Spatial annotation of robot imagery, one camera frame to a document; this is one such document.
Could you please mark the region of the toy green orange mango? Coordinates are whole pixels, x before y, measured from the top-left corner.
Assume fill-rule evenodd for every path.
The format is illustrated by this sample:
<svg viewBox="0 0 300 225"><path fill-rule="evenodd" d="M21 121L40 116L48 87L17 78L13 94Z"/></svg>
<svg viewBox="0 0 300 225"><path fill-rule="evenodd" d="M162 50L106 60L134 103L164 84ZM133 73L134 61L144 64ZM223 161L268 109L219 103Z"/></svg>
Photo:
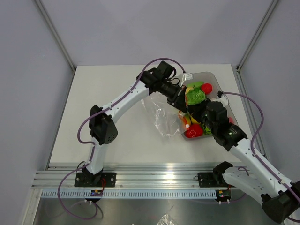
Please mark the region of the toy green orange mango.
<svg viewBox="0 0 300 225"><path fill-rule="evenodd" d="M189 114L185 114L183 117L182 117L182 121L184 124L188 124L188 125L191 125L192 122L191 122L191 118L190 118L190 115Z"/></svg>

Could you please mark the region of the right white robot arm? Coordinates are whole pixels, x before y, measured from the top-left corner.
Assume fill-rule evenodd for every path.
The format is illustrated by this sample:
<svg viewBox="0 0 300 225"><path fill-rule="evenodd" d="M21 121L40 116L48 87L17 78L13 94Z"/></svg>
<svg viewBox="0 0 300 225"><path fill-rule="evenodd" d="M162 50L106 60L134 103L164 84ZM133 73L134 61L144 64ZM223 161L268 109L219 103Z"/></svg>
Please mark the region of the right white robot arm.
<svg viewBox="0 0 300 225"><path fill-rule="evenodd" d="M221 102L205 101L194 117L207 127L216 143L237 157L255 175L238 174L233 165L223 162L213 169L213 181L219 186L233 185L260 203L265 214L282 223L300 207L300 183L279 172L259 151L247 134L231 123Z"/></svg>

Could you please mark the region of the clear zip top bag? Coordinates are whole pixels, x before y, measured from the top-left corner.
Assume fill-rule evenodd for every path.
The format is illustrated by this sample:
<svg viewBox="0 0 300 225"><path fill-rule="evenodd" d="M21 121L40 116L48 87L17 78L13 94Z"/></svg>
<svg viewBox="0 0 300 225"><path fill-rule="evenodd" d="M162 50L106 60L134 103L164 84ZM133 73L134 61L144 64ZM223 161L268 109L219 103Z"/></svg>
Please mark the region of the clear zip top bag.
<svg viewBox="0 0 300 225"><path fill-rule="evenodd" d="M164 138L181 135L190 128L183 121L185 113L169 105L162 94L154 92L141 102L152 125Z"/></svg>

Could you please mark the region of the toy napa cabbage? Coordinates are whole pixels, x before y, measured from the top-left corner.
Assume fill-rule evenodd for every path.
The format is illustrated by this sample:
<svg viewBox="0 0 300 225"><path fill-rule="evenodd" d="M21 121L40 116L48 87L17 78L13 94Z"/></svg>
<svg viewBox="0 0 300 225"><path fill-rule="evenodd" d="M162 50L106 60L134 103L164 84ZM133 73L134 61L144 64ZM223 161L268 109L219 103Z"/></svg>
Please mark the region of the toy napa cabbage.
<svg viewBox="0 0 300 225"><path fill-rule="evenodd" d="M189 89L185 93L186 105L196 105L201 103L206 99L206 94L199 87Z"/></svg>

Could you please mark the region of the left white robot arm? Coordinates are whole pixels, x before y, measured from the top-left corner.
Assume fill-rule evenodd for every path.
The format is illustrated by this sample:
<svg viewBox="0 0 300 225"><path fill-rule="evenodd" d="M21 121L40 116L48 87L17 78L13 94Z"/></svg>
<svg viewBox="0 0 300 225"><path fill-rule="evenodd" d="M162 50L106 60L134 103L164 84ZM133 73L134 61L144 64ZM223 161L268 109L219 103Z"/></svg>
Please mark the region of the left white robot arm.
<svg viewBox="0 0 300 225"><path fill-rule="evenodd" d="M94 146L91 151L89 164L83 169L85 181L92 187L101 182L104 155L107 147L112 143L118 130L116 123L119 118L138 101L159 92L167 98L167 103L183 112L187 112L185 92L186 86L172 82L172 74L176 69L167 62L150 70L143 70L133 85L117 99L103 107L93 106L90 111L90 135Z"/></svg>

